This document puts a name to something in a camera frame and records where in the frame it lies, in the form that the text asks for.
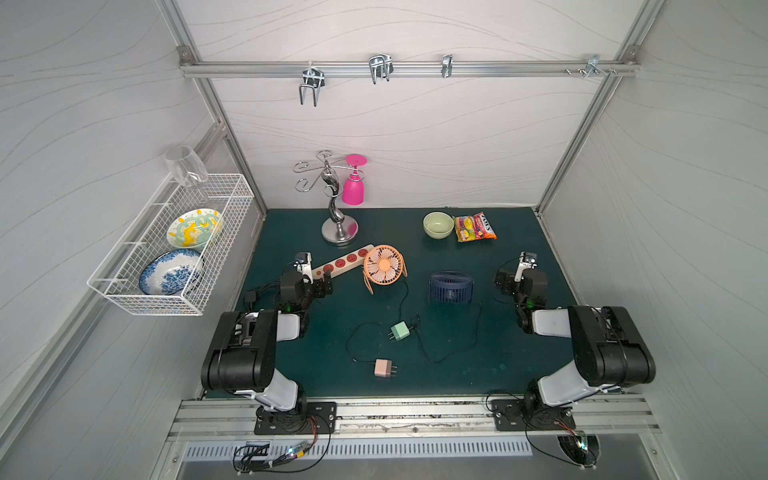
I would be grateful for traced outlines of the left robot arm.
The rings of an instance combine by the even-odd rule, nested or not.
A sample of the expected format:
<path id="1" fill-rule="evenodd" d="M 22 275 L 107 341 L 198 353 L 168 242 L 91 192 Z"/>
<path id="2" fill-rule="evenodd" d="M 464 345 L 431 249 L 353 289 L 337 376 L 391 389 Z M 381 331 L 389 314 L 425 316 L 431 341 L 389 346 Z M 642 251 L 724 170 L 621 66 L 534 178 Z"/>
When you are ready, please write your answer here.
<path id="1" fill-rule="evenodd" d="M 309 308 L 333 292 L 332 276 L 310 280 L 298 271 L 279 281 L 282 304 L 259 311 L 221 314 L 203 361 L 200 381 L 208 392 L 224 392 L 256 401 L 264 410 L 305 417 L 302 387 L 276 367 L 277 344 L 303 337 Z"/>

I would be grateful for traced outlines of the white power strip red sockets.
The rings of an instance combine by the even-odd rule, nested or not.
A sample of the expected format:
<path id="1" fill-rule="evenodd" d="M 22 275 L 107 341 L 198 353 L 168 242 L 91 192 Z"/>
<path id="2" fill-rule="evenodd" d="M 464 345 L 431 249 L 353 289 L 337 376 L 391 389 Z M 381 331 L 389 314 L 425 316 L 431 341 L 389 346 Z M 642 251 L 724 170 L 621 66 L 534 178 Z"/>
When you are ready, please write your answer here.
<path id="1" fill-rule="evenodd" d="M 326 273 L 328 273 L 331 278 L 335 278 L 362 266 L 366 255 L 373 248 L 374 246 L 372 244 L 365 245 L 364 247 L 350 252 L 345 256 L 339 257 L 331 262 L 321 265 L 318 268 L 315 268 L 312 272 L 312 279 L 320 280 Z"/>

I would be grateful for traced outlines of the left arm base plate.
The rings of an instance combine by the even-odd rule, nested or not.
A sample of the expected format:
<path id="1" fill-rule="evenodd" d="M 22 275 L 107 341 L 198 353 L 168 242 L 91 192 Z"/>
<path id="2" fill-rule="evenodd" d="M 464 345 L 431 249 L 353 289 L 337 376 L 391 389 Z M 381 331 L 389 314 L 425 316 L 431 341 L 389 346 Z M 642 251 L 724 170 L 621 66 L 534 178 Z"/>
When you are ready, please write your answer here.
<path id="1" fill-rule="evenodd" d="M 254 434 L 267 435 L 320 435 L 335 431 L 336 402 L 309 402 L 291 411 L 268 411 L 259 407 L 256 411 Z"/>

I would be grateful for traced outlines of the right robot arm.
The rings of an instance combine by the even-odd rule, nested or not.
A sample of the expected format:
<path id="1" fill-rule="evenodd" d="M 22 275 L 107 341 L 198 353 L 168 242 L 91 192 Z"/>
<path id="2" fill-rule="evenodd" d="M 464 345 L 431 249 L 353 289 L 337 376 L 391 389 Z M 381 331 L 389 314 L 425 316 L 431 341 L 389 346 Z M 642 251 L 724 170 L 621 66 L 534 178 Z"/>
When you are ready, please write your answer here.
<path id="1" fill-rule="evenodd" d="M 621 306 L 546 306 L 548 279 L 536 268 L 512 273 L 504 268 L 494 285 L 515 300 L 523 332 L 571 342 L 573 359 L 528 387 L 525 408 L 566 408 L 611 389 L 649 384 L 656 376 L 655 360 L 628 310 Z"/>

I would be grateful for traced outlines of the green USB power adapter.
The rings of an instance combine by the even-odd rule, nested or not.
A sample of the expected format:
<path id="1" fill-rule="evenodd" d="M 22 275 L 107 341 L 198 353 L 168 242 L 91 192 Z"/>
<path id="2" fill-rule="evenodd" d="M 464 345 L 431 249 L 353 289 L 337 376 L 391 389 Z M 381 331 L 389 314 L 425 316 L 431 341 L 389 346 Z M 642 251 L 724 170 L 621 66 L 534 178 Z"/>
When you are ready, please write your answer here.
<path id="1" fill-rule="evenodd" d="M 402 341 L 405 338 L 407 338 L 410 334 L 411 334 L 410 327 L 404 321 L 401 321 L 399 323 L 396 323 L 390 328 L 389 337 L 393 341 Z"/>

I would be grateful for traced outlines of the pink USB power adapter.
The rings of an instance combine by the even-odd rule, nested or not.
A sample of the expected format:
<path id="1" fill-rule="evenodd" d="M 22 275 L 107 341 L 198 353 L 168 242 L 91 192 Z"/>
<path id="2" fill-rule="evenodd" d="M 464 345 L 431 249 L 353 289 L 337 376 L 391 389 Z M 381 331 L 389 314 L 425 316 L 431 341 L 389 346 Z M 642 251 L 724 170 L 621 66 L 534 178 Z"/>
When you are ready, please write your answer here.
<path id="1" fill-rule="evenodd" d="M 376 359 L 374 361 L 374 375 L 378 378 L 391 378 L 397 373 L 397 367 L 391 360 Z"/>

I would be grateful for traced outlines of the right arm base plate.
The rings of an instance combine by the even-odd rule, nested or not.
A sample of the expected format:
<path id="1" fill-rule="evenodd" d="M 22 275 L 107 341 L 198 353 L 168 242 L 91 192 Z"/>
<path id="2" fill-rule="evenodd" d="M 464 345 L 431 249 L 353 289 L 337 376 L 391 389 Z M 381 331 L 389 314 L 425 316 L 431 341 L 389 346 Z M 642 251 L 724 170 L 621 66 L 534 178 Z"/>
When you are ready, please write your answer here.
<path id="1" fill-rule="evenodd" d="M 491 400 L 490 408 L 495 429 L 500 432 L 576 430 L 569 408 L 527 408 L 522 400 L 513 398 Z"/>

